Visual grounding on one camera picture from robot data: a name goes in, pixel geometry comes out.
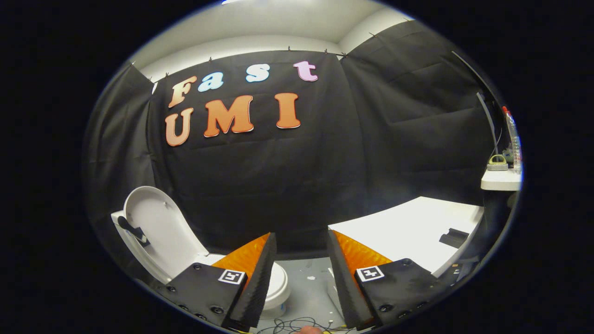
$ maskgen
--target pink letter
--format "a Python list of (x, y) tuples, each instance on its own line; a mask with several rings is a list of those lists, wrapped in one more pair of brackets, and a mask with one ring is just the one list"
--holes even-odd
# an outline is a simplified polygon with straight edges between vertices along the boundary
[(311, 75), (310, 70), (315, 70), (315, 65), (310, 65), (307, 61), (298, 62), (293, 64), (293, 67), (297, 68), (299, 77), (304, 81), (315, 81), (318, 80), (317, 75)]

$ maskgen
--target water bottle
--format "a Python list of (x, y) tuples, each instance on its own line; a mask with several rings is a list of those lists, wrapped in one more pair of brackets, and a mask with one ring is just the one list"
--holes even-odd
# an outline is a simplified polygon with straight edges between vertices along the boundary
[(518, 136), (518, 132), (516, 129), (516, 122), (511, 117), (511, 113), (507, 110), (506, 107), (503, 107), (503, 112), (505, 114), (505, 120), (507, 121), (507, 131), (510, 133), (511, 137), (511, 148), (514, 152), (514, 173), (521, 174), (522, 173), (522, 148), (520, 145), (520, 137)]

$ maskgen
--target hand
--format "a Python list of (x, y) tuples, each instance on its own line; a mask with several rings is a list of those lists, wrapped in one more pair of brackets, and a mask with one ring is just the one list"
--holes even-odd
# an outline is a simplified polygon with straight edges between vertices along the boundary
[(322, 330), (317, 327), (305, 326), (298, 334), (322, 334)]

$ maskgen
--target toilet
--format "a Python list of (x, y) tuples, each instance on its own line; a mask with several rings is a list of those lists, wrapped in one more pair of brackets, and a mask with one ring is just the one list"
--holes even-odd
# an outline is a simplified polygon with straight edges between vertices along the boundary
[[(150, 244), (143, 247), (132, 233), (121, 228), (119, 216), (126, 218), (133, 228), (141, 228)], [(124, 209), (112, 213), (111, 217), (128, 249), (162, 284), (168, 284), (192, 263), (211, 265), (224, 257), (206, 250), (175, 202), (155, 187), (134, 189), (126, 198)], [(287, 273), (275, 262), (261, 318), (272, 319), (282, 315), (289, 294)]]

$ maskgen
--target ceiling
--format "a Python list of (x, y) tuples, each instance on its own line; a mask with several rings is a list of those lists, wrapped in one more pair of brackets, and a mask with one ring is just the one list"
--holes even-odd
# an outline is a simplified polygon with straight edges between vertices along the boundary
[(189, 15), (130, 59), (141, 68), (195, 45), (249, 35), (298, 36), (339, 43), (359, 22), (384, 8), (370, 0), (241, 0), (216, 4)]

